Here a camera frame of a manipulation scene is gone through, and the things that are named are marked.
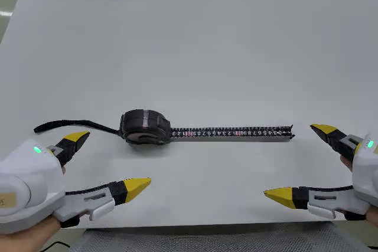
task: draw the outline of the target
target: green indicator light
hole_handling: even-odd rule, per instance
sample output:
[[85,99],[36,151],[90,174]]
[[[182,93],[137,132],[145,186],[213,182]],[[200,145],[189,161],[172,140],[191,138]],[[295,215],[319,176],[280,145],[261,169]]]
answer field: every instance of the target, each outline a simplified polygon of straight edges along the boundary
[[34,151],[35,151],[36,153],[41,153],[41,152],[42,152],[41,149],[38,148],[38,147],[34,147]]

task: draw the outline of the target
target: gray mat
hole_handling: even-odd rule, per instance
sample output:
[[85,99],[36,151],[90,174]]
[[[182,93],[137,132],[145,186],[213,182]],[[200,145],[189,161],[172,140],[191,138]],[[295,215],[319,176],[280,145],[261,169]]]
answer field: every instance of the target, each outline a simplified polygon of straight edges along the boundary
[[87,230],[70,252],[368,252],[331,222]]

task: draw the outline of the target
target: hand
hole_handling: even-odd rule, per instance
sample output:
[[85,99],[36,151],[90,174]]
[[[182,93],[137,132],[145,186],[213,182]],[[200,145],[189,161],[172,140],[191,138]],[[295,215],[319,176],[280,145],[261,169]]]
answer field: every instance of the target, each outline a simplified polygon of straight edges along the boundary
[[18,233],[0,235],[1,252],[38,252],[60,229],[60,221],[52,215],[35,226]]
[[[353,166],[352,163],[345,158],[344,156],[340,156],[341,162],[345,164],[346,167],[350,171],[352,171]],[[376,228],[378,228],[378,208],[374,206],[370,206],[370,208],[366,212],[366,220],[373,224]]]

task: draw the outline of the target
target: white table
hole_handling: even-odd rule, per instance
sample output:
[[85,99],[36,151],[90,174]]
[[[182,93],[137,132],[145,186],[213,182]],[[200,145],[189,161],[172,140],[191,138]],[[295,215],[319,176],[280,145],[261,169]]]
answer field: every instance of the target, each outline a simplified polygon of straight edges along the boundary
[[152,178],[130,204],[81,227],[321,220],[264,197],[280,186],[345,186],[351,174],[308,127],[378,126],[376,0],[19,0],[0,45],[0,145],[44,145],[56,119],[118,127],[135,108],[175,126],[294,124],[288,143],[133,148],[92,131],[68,190]]

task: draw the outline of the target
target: tape measure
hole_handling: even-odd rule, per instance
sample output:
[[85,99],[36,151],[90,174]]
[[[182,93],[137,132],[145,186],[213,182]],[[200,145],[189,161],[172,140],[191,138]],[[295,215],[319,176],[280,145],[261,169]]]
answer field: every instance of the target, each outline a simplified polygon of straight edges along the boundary
[[132,144],[163,145],[174,140],[291,140],[292,126],[172,128],[163,114],[154,110],[135,109],[122,115],[119,130],[89,120],[56,120],[39,125],[35,133],[78,125],[102,130],[122,137]]

